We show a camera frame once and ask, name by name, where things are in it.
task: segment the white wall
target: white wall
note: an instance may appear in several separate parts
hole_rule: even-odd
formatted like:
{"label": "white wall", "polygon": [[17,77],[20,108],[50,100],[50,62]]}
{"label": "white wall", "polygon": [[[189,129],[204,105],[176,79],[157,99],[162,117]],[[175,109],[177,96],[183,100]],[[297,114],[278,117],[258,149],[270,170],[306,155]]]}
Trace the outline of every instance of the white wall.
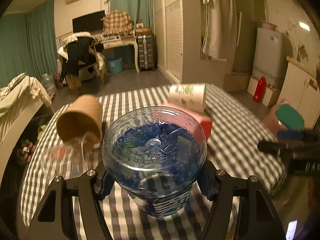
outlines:
{"label": "white wall", "polygon": [[226,61],[201,59],[201,0],[182,0],[183,83],[207,82],[222,87],[231,66]]}
{"label": "white wall", "polygon": [[[316,29],[312,25],[308,15],[296,0],[267,0],[268,21],[276,24],[280,32],[288,30],[293,39],[296,51],[299,45],[305,45],[309,61],[301,62],[310,71],[315,71],[316,64],[320,61],[320,40]],[[289,30],[289,19],[296,23],[296,28]],[[299,21],[309,25],[310,32],[299,26]]]}
{"label": "white wall", "polygon": [[104,6],[105,0],[79,0],[70,4],[66,0],[54,0],[54,26],[56,32],[57,46],[59,47],[59,39],[72,34],[72,19],[97,12],[100,10],[108,10],[108,6]]}

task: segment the door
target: door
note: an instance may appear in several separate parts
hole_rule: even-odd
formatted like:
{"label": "door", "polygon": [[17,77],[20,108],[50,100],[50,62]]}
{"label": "door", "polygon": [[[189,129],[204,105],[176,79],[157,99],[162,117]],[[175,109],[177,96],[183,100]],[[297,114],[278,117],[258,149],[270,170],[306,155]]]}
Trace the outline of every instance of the door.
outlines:
{"label": "door", "polygon": [[297,111],[304,120],[304,127],[312,129],[320,112],[320,93],[317,83],[310,78]]}
{"label": "door", "polygon": [[180,81],[182,79],[182,3],[181,0],[165,1],[167,70]]}
{"label": "door", "polygon": [[153,0],[154,34],[156,41],[157,65],[166,69],[166,31],[165,31],[165,7],[164,0]]}
{"label": "door", "polygon": [[251,73],[256,47],[256,22],[265,20],[264,0],[236,0],[237,45],[232,71]]}
{"label": "door", "polygon": [[307,85],[308,77],[308,73],[289,63],[278,102],[285,99],[292,108],[297,110]]}

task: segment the clear plastic cup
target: clear plastic cup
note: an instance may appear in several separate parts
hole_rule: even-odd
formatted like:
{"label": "clear plastic cup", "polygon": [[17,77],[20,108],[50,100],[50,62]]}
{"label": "clear plastic cup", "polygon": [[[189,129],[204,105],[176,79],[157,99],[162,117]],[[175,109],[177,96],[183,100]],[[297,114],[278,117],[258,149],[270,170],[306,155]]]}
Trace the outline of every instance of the clear plastic cup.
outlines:
{"label": "clear plastic cup", "polygon": [[87,132],[82,138],[48,148],[41,156],[41,168],[46,177],[53,179],[62,176],[71,179],[81,176],[89,169],[94,169],[94,156],[98,156],[97,137]]}
{"label": "clear plastic cup", "polygon": [[142,210],[155,217],[183,207],[206,153],[200,124],[189,114],[164,106],[121,116],[102,143],[106,169]]}

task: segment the gray and white striped fabric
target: gray and white striped fabric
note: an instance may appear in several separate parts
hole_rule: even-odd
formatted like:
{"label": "gray and white striped fabric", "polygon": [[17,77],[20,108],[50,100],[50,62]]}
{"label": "gray and white striped fabric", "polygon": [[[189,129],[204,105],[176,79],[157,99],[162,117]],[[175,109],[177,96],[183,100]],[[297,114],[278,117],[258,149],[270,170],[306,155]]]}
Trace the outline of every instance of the gray and white striped fabric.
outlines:
{"label": "gray and white striped fabric", "polygon": [[[99,98],[103,105],[103,130],[121,115],[137,108],[155,106],[168,98],[169,86],[134,90]],[[47,126],[28,167],[21,196],[21,214],[29,226],[37,204],[50,184],[41,169],[41,156],[46,148],[61,143],[56,131],[57,111]],[[274,140],[271,132],[249,110],[232,96],[214,85],[207,85],[206,112],[213,119],[208,139],[208,158],[217,169],[231,176],[247,179],[256,175],[267,191],[274,192],[281,184],[285,168],[279,158],[257,150],[261,139]],[[93,165],[101,160],[94,157]],[[115,183],[111,194],[100,202],[114,239],[200,239],[212,203],[201,195],[195,184],[185,208],[163,219],[151,217],[137,208],[127,192]],[[234,225],[238,198],[234,198],[229,225]],[[74,198],[74,214],[79,239],[86,239],[78,198]]]}

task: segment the faucet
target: faucet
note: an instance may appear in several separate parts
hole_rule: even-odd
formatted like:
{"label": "faucet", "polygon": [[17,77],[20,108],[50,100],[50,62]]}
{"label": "faucet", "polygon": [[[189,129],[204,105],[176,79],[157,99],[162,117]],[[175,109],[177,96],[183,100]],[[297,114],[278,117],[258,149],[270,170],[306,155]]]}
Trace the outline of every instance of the faucet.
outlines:
{"label": "faucet", "polygon": [[298,61],[298,62],[300,62],[301,56],[302,56],[303,58],[306,58],[307,61],[309,61],[309,60],[308,60],[308,53],[307,53],[307,51],[306,51],[306,46],[304,46],[304,45],[299,45],[299,47],[298,47],[298,55],[297,55],[297,61]]}

